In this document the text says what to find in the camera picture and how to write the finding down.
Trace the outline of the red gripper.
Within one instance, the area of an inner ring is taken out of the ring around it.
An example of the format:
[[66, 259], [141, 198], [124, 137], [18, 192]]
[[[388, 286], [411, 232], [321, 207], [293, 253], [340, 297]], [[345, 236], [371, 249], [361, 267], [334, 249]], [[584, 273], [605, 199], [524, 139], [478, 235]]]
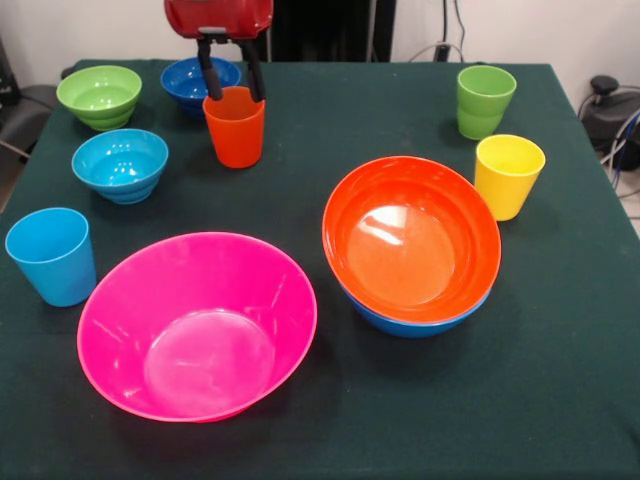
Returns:
[[[164, 11], [172, 29], [180, 36], [198, 39], [198, 60], [208, 96], [223, 97], [219, 76], [211, 61], [211, 40], [205, 35], [226, 35], [236, 40], [255, 39], [271, 25], [273, 0], [165, 0]], [[248, 86], [254, 102], [262, 102], [266, 89], [255, 42], [241, 43], [247, 62]]]

